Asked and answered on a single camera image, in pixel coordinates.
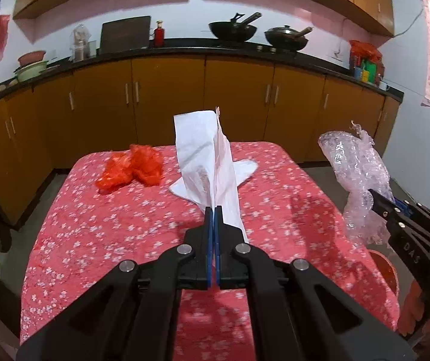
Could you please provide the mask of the right hand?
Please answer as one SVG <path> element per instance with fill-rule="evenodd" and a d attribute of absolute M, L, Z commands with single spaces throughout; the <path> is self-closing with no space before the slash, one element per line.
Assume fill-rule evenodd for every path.
<path fill-rule="evenodd" d="M 401 308 L 397 323 L 397 331 L 404 337 L 408 334 L 412 334 L 415 330 L 416 324 L 423 318 L 424 312 L 425 305 L 422 298 L 422 289 L 414 279 Z M 424 346 L 427 346 L 430 343 L 430 318 L 422 327 L 422 332 L 423 339 L 421 340 L 421 343 Z"/>

